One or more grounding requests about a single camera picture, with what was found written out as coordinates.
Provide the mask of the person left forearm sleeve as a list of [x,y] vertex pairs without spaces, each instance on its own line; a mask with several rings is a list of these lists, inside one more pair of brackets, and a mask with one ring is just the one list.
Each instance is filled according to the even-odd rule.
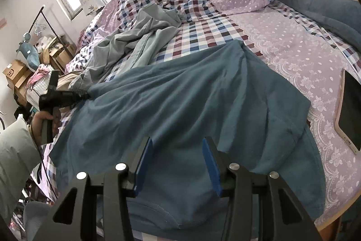
[[1,217],[10,224],[21,191],[40,156],[22,116],[1,133]]

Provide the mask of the person left hand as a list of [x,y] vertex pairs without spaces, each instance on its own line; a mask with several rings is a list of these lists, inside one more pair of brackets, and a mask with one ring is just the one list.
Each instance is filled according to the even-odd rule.
[[39,111],[35,113],[29,129],[32,134],[32,138],[38,147],[44,145],[42,142],[42,129],[43,129],[44,120],[53,121],[52,132],[54,138],[59,133],[59,128],[62,125],[60,119],[61,119],[61,113],[59,108],[54,108],[52,114],[50,114],[47,111]]

